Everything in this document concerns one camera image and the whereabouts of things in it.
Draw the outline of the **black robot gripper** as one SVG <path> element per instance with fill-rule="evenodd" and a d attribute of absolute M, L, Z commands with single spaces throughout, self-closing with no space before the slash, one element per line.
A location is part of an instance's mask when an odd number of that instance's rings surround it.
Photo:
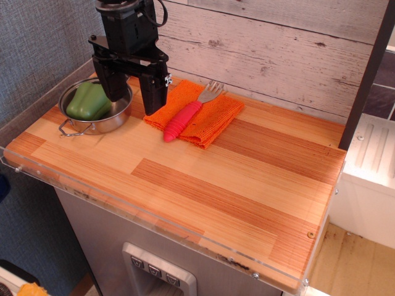
<path fill-rule="evenodd" d="M 167 103 L 168 55 L 156 43 L 158 29 L 168 20 L 163 1 L 163 17 L 156 17 L 154 1 L 96 1 L 104 26 L 104 36 L 91 36 L 92 61 L 106 96 L 116 102 L 128 90 L 128 76 L 139 78 L 146 115 L 152 115 Z"/>

